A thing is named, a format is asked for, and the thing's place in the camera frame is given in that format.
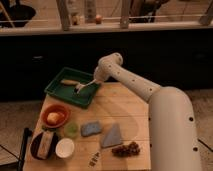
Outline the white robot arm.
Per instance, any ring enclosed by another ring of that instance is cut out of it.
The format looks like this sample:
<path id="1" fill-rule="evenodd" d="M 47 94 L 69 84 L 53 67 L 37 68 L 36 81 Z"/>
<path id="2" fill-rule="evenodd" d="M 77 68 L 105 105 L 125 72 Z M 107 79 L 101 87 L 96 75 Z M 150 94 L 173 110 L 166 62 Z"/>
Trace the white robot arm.
<path id="1" fill-rule="evenodd" d="M 94 72 L 98 82 L 113 77 L 149 105 L 152 171 L 202 171 L 194 110 L 180 89 L 160 86 L 121 67 L 113 53 L 99 59 Z"/>

